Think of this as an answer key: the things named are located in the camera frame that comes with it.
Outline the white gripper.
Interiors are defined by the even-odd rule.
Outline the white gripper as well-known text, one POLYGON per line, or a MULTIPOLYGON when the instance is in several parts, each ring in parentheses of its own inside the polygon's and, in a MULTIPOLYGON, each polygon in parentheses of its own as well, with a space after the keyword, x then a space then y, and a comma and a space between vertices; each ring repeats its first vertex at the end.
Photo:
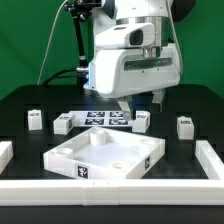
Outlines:
MULTIPOLYGON (((104 98, 120 98, 153 91, 152 103, 162 107, 164 90, 180 80, 177 49, 169 44, 159 57, 143 57, 142 49, 101 50, 89 65, 88 87, 104 98)), ((132 119, 128 100, 118 104, 126 121, 132 119)))

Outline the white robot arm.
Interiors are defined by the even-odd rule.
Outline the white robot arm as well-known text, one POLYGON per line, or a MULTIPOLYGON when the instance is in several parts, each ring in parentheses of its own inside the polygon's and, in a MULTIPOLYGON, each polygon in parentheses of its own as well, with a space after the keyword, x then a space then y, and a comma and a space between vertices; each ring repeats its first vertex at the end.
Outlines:
POLYGON ((174 23, 196 0, 101 0, 94 10, 94 57, 86 87, 113 98, 124 119, 135 118, 132 97, 151 91, 159 105, 164 89, 179 83, 183 60, 174 23))

